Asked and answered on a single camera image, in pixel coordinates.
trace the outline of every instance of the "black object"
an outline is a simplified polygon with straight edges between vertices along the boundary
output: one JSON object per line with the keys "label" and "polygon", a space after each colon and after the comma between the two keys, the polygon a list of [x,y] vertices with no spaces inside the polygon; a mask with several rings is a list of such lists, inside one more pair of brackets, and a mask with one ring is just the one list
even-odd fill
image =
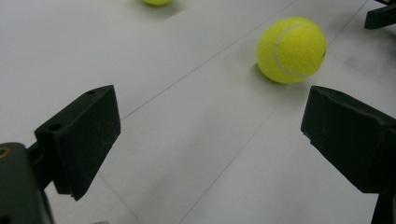
{"label": "black object", "polygon": [[301,129],[356,188],[379,194],[372,224],[393,223],[396,119],[340,91],[313,86]]}
{"label": "black object", "polygon": [[37,142],[0,145],[0,224],[53,223],[44,188],[79,200],[120,135],[113,86],[88,91],[37,130]]}
{"label": "black object", "polygon": [[375,0],[376,2],[387,5],[379,9],[367,12],[364,28],[374,30],[383,28],[396,23],[396,1],[395,0]]}

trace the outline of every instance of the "yellow tennis ball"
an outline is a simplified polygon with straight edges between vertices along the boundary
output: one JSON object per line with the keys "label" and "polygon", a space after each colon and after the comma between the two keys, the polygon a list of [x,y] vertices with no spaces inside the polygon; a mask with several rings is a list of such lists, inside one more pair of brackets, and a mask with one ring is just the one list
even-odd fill
{"label": "yellow tennis ball", "polygon": [[163,6],[171,2],[171,0],[143,0],[144,3],[153,6]]}
{"label": "yellow tennis ball", "polygon": [[257,64],[275,82],[300,82],[319,70],[326,46],[325,35],[313,21],[286,18],[262,34],[257,46]]}

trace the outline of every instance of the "tennis ball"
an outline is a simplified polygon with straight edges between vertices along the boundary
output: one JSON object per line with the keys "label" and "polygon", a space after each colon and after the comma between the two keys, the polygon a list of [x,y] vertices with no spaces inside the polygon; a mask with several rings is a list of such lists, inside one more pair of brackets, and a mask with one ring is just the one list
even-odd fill
{"label": "tennis ball", "polygon": [[144,3],[153,6],[163,6],[171,2],[171,0],[143,0]]}
{"label": "tennis ball", "polygon": [[319,70],[326,46],[325,35],[313,21],[289,17],[270,25],[262,34],[257,64],[275,82],[300,82]]}

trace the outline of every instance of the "white floor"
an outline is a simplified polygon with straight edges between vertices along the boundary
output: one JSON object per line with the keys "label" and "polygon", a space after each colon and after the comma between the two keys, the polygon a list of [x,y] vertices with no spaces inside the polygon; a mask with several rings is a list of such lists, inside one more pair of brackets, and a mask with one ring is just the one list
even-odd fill
{"label": "white floor", "polygon": [[[3,0],[0,142],[33,131],[108,84],[122,133],[79,202],[48,193],[58,224],[362,224],[355,189],[300,131],[309,88],[343,91],[396,118],[396,26],[363,29],[373,0]],[[263,77],[255,48],[272,22],[315,21],[318,73]]]}

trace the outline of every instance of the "green tennis ball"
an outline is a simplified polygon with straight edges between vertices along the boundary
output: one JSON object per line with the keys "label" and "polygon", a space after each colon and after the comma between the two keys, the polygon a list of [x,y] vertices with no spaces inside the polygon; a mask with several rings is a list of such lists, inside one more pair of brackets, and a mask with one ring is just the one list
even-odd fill
{"label": "green tennis ball", "polygon": [[313,21],[286,18],[262,34],[257,46],[257,64],[275,82],[300,82],[319,70],[326,46],[325,35]]}
{"label": "green tennis ball", "polygon": [[171,0],[143,0],[144,3],[153,6],[163,6],[171,2]]}

